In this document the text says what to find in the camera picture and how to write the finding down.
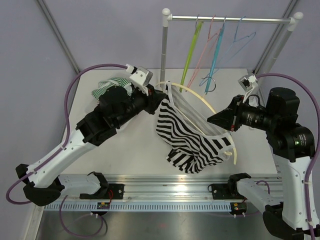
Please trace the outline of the black white striped tank top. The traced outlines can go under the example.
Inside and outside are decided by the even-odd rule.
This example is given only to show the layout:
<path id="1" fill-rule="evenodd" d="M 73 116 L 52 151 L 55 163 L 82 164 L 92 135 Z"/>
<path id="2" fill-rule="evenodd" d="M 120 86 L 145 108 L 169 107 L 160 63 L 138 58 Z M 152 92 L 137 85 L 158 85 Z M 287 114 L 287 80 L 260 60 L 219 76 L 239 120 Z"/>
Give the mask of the black white striped tank top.
<path id="1" fill-rule="evenodd" d="M 167 96 L 160 103 L 155 131 L 171 147 L 166 160 L 186 174 L 228 160 L 236 164 L 238 152 L 231 134 L 207 122 L 174 83 L 163 83 L 163 89 Z"/>

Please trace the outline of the green striped tank top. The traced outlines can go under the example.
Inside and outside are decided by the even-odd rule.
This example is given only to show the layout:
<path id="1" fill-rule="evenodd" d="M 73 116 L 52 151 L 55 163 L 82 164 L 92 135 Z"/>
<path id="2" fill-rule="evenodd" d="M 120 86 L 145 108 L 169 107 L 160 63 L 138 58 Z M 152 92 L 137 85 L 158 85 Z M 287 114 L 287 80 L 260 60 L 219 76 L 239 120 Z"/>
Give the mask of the green striped tank top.
<path id="1" fill-rule="evenodd" d="M 91 92 L 91 95 L 99 103 L 99 97 L 107 92 L 111 87 L 122 87 L 130 96 L 134 90 L 131 81 L 125 77 L 111 77 L 98 83 L 98 87 Z"/>

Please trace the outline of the light blue hanger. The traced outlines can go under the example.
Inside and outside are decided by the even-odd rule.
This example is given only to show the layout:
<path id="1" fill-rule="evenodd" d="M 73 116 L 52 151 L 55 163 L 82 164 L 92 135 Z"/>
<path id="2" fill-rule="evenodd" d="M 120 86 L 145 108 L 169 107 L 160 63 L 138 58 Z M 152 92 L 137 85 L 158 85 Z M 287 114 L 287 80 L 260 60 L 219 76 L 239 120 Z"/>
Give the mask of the light blue hanger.
<path id="1" fill-rule="evenodd" d="M 215 89 L 217 88 L 217 84 L 214 79 L 214 74 L 217 73 L 228 62 L 230 62 L 236 55 L 238 55 L 256 37 L 256 34 L 257 34 L 256 31 L 253 31 L 243 36 L 238 36 L 240 25 L 244 19 L 246 19 L 246 16 L 241 17 L 240 20 L 237 22 L 234 35 L 233 35 L 233 40 L 229 45 L 229 47 L 227 48 L 227 50 L 222 54 L 222 56 L 220 56 L 221 46 L 223 43 L 223 38 L 222 38 L 217 63 L 213 72 L 213 81 L 211 82 L 209 87 L 210 90 L 213 90 L 212 92 L 214 92 Z M 208 76 L 208 74 L 204 78 L 202 78 L 199 86 L 205 85 L 205 88 L 206 88 L 206 83 L 207 83 L 206 77 Z"/>

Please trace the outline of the pink hanger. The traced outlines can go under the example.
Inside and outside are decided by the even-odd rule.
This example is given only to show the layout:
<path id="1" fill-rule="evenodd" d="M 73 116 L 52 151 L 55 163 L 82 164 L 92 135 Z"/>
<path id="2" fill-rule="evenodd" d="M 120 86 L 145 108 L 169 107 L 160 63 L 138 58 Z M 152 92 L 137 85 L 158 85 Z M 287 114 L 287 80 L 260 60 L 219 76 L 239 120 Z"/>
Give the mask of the pink hanger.
<path id="1" fill-rule="evenodd" d="M 196 79 L 199 71 L 201 70 L 203 64 L 205 63 L 205 60 L 207 60 L 210 56 L 210 53 L 213 51 L 213 48 L 216 45 L 216 42 L 218 40 L 221 28 L 219 28 L 215 33 L 212 32 L 213 23 L 215 22 L 214 19 L 210 21 L 209 30 L 207 34 L 207 40 L 203 47 L 203 50 L 201 52 L 201 55 L 198 59 L 198 62 L 196 64 L 196 67 L 192 73 L 192 76 L 187 84 L 187 87 L 190 88 L 194 80 Z"/>

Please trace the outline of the green hanger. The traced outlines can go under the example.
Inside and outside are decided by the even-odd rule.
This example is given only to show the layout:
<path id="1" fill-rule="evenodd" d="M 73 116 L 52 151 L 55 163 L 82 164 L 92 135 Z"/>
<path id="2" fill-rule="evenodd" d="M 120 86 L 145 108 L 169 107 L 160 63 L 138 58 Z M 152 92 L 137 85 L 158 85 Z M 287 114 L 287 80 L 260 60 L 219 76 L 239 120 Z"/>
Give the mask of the green hanger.
<path id="1" fill-rule="evenodd" d="M 199 34 L 200 34 L 200 31 L 202 29 L 203 24 L 204 23 L 202 21 L 200 21 L 195 26 L 195 31 L 194 31 L 194 34 L 192 36 L 192 40 L 191 40 L 191 43 L 190 43 L 190 47 L 189 47 L 189 50 L 188 50 L 188 54 L 187 54 L 187 57 L 186 57 L 186 61 L 185 61 L 185 64 L 184 64 L 184 69 L 183 69 L 181 80 L 180 80 L 180 84 L 182 86 L 185 83 L 186 75 L 187 75 L 190 63 L 192 61 L 193 53 L 194 53 L 194 50 L 195 50 L 195 47 L 196 47 L 196 44 L 197 44 L 197 40 L 198 40 L 198 37 L 199 37 Z"/>

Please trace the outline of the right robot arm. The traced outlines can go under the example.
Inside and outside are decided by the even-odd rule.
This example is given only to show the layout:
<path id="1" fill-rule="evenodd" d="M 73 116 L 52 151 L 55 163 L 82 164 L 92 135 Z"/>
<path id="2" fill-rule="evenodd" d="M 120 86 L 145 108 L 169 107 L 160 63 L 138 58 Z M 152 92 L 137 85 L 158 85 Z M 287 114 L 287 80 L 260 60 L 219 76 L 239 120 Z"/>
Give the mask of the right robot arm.
<path id="1" fill-rule="evenodd" d="M 235 96 L 229 106 L 208 118 L 208 122 L 235 132 L 241 126 L 262 130 L 278 164 L 283 199 L 262 191 L 244 173 L 232 175 L 227 193 L 232 198 L 248 199 L 262 214 L 268 232 L 283 240 L 312 239 L 320 235 L 320 221 L 315 209 L 313 186 L 307 169 L 316 155 L 312 132 L 299 123 L 296 93 L 275 87 L 266 106 L 251 106 L 243 95 Z"/>

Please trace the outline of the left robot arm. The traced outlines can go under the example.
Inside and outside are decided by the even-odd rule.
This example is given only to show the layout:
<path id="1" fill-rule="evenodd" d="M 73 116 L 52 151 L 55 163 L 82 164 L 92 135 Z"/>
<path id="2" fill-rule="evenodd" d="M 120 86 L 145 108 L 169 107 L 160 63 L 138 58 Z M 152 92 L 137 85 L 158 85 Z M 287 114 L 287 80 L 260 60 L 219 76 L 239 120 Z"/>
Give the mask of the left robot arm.
<path id="1" fill-rule="evenodd" d="M 76 124 L 65 142 L 34 164 L 16 167 L 24 182 L 25 197 L 37 206 L 53 203 L 60 196 L 79 196 L 84 200 L 106 199 L 110 185 L 101 172 L 91 172 L 85 178 L 62 180 L 60 174 L 94 148 L 117 134 L 117 131 L 140 112 L 154 115 L 167 94 L 149 84 L 147 92 L 135 87 L 131 94 L 121 86 L 112 86 L 99 97 L 98 105 Z"/>

